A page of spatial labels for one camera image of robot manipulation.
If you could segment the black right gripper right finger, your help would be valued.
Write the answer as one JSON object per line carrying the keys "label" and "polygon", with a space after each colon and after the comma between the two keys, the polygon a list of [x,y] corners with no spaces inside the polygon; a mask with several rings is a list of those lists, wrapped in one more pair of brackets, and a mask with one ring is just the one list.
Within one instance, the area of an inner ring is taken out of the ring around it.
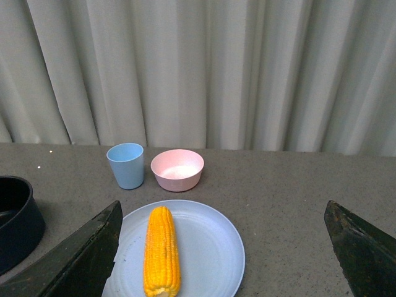
{"label": "black right gripper right finger", "polygon": [[395,238],[328,201],[324,221],[354,296],[395,296]]}

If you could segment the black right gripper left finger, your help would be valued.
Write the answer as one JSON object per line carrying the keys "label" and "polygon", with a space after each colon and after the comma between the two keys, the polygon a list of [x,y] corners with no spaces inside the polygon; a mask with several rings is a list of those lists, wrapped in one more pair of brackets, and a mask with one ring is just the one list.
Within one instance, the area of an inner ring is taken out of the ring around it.
{"label": "black right gripper left finger", "polygon": [[1,284],[1,296],[101,296],[114,267],[123,212],[114,201],[41,259]]}

